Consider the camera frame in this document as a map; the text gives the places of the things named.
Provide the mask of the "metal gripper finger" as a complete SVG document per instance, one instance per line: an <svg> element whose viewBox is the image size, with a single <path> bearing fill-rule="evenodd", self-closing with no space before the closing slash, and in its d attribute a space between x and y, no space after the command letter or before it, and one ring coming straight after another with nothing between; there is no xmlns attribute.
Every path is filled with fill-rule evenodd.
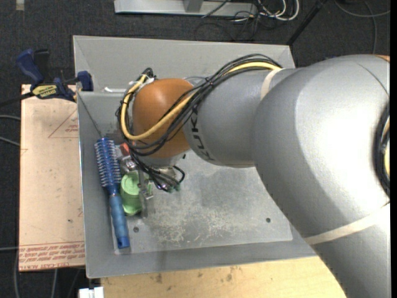
<svg viewBox="0 0 397 298"><path fill-rule="evenodd" d="M154 196L151 192L151 185L146 179L144 172L138 173L139 177L139 197L142 206L141 215L147 218L154 214Z"/></svg>
<svg viewBox="0 0 397 298"><path fill-rule="evenodd" d="M136 163L132 160L131 156L124 156L120 159L120 170L122 174L127 174L137 170Z"/></svg>

